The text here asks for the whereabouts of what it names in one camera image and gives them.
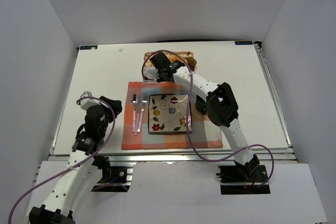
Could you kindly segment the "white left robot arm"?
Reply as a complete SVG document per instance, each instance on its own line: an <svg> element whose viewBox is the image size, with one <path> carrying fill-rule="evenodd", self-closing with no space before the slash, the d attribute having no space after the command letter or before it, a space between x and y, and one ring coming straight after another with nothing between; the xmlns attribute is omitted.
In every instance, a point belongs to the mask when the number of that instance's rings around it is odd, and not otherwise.
<svg viewBox="0 0 336 224"><path fill-rule="evenodd" d="M110 174L109 159L98 153L113 133L108 126L115 124L122 102L85 92L77 104L86 112L85 122L77 130L65 170L55 175L55 187L41 206L30 210L30 223L75 223L83 199Z"/></svg>

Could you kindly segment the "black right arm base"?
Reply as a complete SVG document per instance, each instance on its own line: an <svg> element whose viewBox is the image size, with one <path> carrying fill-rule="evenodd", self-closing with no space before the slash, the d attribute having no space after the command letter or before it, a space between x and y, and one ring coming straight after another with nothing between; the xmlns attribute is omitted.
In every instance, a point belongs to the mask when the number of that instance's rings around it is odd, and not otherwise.
<svg viewBox="0 0 336 224"><path fill-rule="evenodd" d="M250 177L236 166L219 166L216 176L222 195L266 195L270 194L265 165L260 165Z"/></svg>

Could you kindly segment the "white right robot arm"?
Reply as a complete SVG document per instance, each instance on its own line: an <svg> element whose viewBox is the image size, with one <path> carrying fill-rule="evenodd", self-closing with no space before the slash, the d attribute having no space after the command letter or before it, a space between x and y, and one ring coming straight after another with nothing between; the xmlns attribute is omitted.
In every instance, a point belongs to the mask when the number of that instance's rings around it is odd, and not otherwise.
<svg viewBox="0 0 336 224"><path fill-rule="evenodd" d="M205 101L207 116L225 135L237 169L250 177L259 166L259 159L249 148L240 127L238 104L230 85L216 84L199 76L183 58L171 62L165 52L158 50L148 57L156 69L157 82L174 82Z"/></svg>

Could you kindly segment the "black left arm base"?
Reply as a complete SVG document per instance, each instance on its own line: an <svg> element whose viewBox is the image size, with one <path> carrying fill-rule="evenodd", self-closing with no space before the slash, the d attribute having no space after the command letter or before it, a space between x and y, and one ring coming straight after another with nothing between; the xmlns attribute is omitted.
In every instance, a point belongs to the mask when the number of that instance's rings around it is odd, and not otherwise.
<svg viewBox="0 0 336 224"><path fill-rule="evenodd" d="M92 192L126 193L131 185L132 168L118 165L106 158L102 167L102 178L94 185Z"/></svg>

